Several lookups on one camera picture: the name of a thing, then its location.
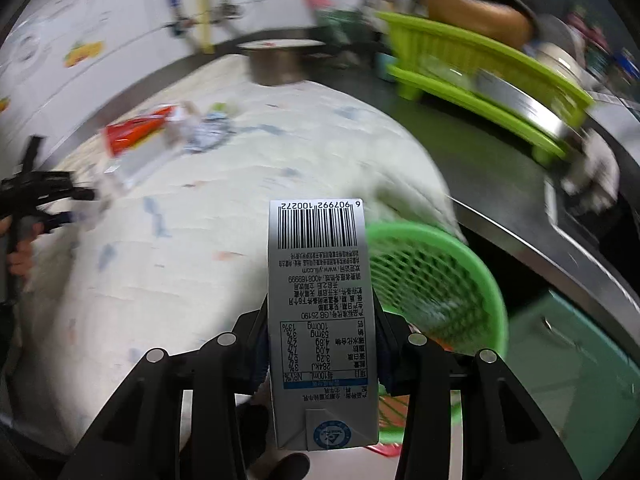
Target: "dish rack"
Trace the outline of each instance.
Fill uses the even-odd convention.
[[[416,100],[423,91],[434,94],[522,137],[533,145],[539,162],[548,160],[549,155],[564,157],[562,141],[469,90],[424,75],[420,65],[433,56],[468,76],[487,70],[545,105],[572,128],[581,126],[585,110],[593,103],[587,92],[526,54],[481,34],[395,12],[379,12],[378,16],[388,23],[388,36],[398,58],[388,71],[398,80],[402,97]]]

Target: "white tablecloth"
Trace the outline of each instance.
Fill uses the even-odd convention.
[[[459,234],[426,151],[357,99],[313,82],[258,86],[243,56],[227,56],[137,109],[185,100],[201,112],[235,104],[238,134],[108,197],[93,228],[66,226],[38,241],[14,385],[22,430],[57,449],[78,442],[147,349],[197,349],[260,307],[269,200],[358,197],[367,222],[419,219]],[[97,137],[60,169],[87,182],[106,164]],[[188,402],[183,418],[186,434]]]

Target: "human hand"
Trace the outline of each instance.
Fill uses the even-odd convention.
[[[11,217],[0,220],[0,236],[4,235],[11,225]],[[41,223],[34,224],[31,234],[18,242],[15,248],[15,253],[7,256],[7,263],[9,265],[9,272],[15,276],[22,276],[24,278],[29,277],[31,267],[33,267],[33,248],[31,243],[43,232],[43,225]]]

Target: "cabinet handle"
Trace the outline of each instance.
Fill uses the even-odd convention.
[[[582,345],[580,345],[580,343],[575,342],[569,336],[560,332],[556,327],[554,327],[551,323],[549,323],[549,320],[545,316],[542,316],[541,319],[542,319],[542,325],[546,328],[546,330],[550,334],[555,336],[555,338],[559,339],[565,345],[570,346],[571,348],[580,352],[580,354],[584,355],[585,357],[587,357],[588,359],[590,359],[591,361],[597,364],[598,361],[596,360],[596,358],[593,357],[591,354],[589,354],[589,352],[587,352],[584,348],[582,348]]]

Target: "green plastic colander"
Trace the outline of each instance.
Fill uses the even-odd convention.
[[[371,281],[383,309],[463,354],[507,348],[507,314],[489,269],[465,244],[413,222],[367,227]],[[401,443],[406,400],[380,389],[380,442]],[[452,423],[462,416],[452,399]]]

